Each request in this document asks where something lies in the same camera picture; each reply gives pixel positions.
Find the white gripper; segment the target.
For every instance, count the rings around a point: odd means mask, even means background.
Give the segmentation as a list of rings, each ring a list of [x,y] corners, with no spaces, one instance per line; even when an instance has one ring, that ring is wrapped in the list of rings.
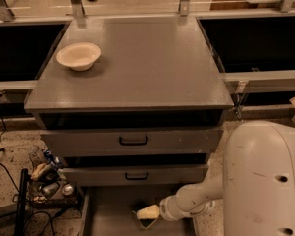
[[[158,219],[160,215],[167,221],[178,221],[182,218],[181,210],[177,205],[175,196],[169,196],[163,199],[159,206],[152,205],[137,211],[137,219],[139,220]]]

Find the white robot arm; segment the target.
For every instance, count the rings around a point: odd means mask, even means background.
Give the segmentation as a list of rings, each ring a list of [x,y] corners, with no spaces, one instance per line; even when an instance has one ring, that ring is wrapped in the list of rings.
[[[222,173],[181,187],[136,217],[178,221],[223,200],[224,236],[295,236],[295,128],[252,121],[230,135]]]

